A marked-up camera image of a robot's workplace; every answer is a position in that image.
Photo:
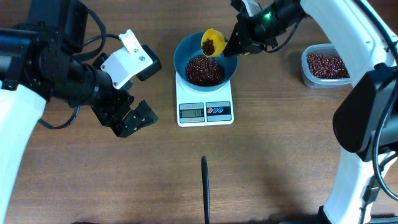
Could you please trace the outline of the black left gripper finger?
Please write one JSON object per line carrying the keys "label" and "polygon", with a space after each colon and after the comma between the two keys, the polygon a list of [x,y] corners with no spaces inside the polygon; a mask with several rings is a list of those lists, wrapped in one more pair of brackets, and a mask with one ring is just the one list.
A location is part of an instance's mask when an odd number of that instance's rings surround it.
{"label": "black left gripper finger", "polygon": [[136,77],[140,81],[145,81],[151,76],[155,75],[157,72],[159,72],[162,69],[162,64],[158,56],[156,56],[156,54],[148,45],[142,45],[142,48],[147,53],[148,57],[152,60],[152,63],[150,63],[148,67],[146,67],[136,75]]}
{"label": "black left gripper finger", "polygon": [[157,121],[158,116],[153,112],[147,102],[143,100],[134,110],[128,112],[118,124],[118,137],[129,137],[138,130],[155,124]]}

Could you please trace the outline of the yellow plastic measuring scoop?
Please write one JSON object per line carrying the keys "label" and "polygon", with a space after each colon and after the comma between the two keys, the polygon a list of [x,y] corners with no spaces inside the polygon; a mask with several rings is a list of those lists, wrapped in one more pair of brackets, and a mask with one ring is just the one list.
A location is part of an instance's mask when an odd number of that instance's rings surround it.
{"label": "yellow plastic measuring scoop", "polygon": [[205,31],[200,43],[206,57],[218,57],[223,53],[228,41],[220,31],[211,28]]}

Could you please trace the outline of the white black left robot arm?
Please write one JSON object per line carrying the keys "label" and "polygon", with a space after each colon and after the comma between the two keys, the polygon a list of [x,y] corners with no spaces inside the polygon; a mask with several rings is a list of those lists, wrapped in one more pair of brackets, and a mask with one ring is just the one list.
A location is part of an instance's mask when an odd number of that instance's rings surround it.
{"label": "white black left robot arm", "polygon": [[89,17],[105,43],[105,25],[80,1],[32,1],[25,23],[1,30],[2,217],[26,145],[52,98],[64,100],[74,113],[89,106],[119,138],[157,121],[145,101],[131,108],[129,89],[133,77],[144,81],[162,68],[159,58],[131,30],[117,36],[123,46],[112,54],[101,47],[84,52]]}

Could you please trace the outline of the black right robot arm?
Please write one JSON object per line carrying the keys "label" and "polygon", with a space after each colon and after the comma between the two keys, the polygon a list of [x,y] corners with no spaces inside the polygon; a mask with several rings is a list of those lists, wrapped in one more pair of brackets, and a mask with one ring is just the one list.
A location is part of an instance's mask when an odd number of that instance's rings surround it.
{"label": "black right robot arm", "polygon": [[232,1],[237,22],[224,56],[276,52],[276,38],[307,17],[342,58],[352,90],[333,115],[341,153],[331,195],[316,223],[396,223],[372,217],[379,192],[396,199],[384,176],[397,160],[397,37],[367,1]]}

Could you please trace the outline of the teal blue bowl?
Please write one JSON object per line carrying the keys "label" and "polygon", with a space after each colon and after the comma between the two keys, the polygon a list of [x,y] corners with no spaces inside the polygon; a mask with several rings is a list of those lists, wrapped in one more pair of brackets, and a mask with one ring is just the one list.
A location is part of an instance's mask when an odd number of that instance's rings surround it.
{"label": "teal blue bowl", "polygon": [[194,57],[203,55],[201,51],[201,38],[203,34],[204,32],[191,34],[178,44],[174,53],[174,67],[177,72],[177,77],[182,79],[181,82],[183,84],[196,91],[209,92],[223,87],[231,80],[238,69],[239,59],[238,56],[226,58],[223,54],[215,58],[215,61],[223,69],[225,74],[224,80],[219,85],[198,86],[190,83],[187,80],[185,67]]}

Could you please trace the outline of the red beans in bowl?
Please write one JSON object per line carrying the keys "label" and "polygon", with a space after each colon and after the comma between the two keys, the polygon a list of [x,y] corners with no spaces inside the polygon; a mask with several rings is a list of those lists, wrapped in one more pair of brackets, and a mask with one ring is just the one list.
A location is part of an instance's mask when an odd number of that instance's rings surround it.
{"label": "red beans in bowl", "polygon": [[185,75],[196,86],[216,86],[225,79],[223,67],[215,59],[204,55],[198,55],[187,63]]}

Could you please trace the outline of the white digital kitchen scale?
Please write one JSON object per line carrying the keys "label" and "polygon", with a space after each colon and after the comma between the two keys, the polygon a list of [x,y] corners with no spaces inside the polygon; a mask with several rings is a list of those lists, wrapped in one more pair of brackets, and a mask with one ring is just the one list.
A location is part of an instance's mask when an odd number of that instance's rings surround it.
{"label": "white digital kitchen scale", "polygon": [[234,122],[231,82],[213,91],[189,87],[176,74],[177,123],[180,127],[228,125]]}

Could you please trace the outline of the black vertical antenna rod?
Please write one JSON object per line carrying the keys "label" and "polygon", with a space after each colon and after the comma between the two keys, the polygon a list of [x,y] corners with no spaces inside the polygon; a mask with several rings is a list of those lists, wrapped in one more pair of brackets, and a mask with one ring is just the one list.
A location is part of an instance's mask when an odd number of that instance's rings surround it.
{"label": "black vertical antenna rod", "polygon": [[205,156],[201,157],[201,176],[202,176],[202,186],[203,186],[205,224],[210,224],[210,186],[209,186],[208,163]]}

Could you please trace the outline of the clear plastic container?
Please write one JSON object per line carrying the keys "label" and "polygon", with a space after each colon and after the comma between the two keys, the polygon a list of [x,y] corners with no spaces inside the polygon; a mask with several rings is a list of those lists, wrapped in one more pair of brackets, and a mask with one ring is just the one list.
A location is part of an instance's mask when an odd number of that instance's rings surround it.
{"label": "clear plastic container", "polygon": [[350,85],[352,78],[334,78],[334,79],[321,79],[315,77],[308,66],[307,56],[309,54],[319,54],[326,56],[336,56],[338,52],[332,44],[317,44],[311,45],[304,50],[301,56],[302,63],[302,78],[304,84],[309,88],[325,89],[325,88],[338,88],[345,85]]}

